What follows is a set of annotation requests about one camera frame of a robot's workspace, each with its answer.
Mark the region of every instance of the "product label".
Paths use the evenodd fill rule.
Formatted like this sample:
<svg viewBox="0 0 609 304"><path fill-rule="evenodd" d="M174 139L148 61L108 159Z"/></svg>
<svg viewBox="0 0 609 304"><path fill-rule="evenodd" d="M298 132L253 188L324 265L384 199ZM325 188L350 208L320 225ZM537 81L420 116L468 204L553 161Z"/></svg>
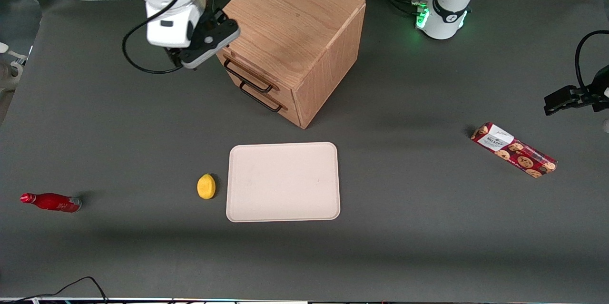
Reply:
<svg viewBox="0 0 609 304"><path fill-rule="evenodd" d="M514 136L493 124L489 133L478 140L478 143L497 152L501 148L511 144Z"/></svg>

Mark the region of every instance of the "white tray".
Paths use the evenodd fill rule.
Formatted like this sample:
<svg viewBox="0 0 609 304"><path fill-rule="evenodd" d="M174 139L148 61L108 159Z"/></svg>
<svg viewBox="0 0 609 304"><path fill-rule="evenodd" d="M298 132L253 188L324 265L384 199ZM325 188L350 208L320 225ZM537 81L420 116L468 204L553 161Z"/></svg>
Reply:
<svg viewBox="0 0 609 304"><path fill-rule="evenodd" d="M233 222L330 220L341 213L332 143L235 146L226 216Z"/></svg>

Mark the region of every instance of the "yellow lemon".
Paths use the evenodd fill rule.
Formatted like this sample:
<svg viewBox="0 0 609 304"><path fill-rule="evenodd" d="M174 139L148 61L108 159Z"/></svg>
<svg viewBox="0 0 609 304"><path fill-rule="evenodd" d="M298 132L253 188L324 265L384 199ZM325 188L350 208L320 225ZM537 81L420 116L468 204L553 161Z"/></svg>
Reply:
<svg viewBox="0 0 609 304"><path fill-rule="evenodd" d="M196 183L198 196L203 199L211 199L216 193L216 182L211 174L205 174Z"/></svg>

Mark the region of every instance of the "green light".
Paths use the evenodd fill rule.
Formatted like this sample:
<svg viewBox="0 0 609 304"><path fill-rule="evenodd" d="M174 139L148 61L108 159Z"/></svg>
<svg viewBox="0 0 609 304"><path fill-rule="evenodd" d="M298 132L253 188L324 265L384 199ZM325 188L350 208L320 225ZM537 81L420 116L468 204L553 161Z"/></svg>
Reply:
<svg viewBox="0 0 609 304"><path fill-rule="evenodd" d="M463 22L465 22L465 16L467 16L467 10L465 11L465 13L463 13L463 18L461 19L461 23L459 23L459 28L463 27Z"/></svg>
<svg viewBox="0 0 609 304"><path fill-rule="evenodd" d="M419 14L417 18L417 27L422 29L425 27L425 22L427 22L427 18L429 17L429 9L425 8L425 10Z"/></svg>

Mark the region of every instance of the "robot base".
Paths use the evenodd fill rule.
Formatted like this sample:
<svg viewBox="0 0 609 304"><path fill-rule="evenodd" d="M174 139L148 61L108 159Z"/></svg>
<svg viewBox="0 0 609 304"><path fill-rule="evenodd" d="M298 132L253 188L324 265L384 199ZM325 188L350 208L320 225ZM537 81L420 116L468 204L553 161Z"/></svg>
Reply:
<svg viewBox="0 0 609 304"><path fill-rule="evenodd" d="M420 0L431 3L432 0ZM460 18L455 17L454 22L446 23L444 19L433 9L425 8L422 13L417 17L415 22L415 28L424 31L430 38L437 40L446 40L451 38L459 28L463 26L463 20L467 14L467 11L461 15Z"/></svg>

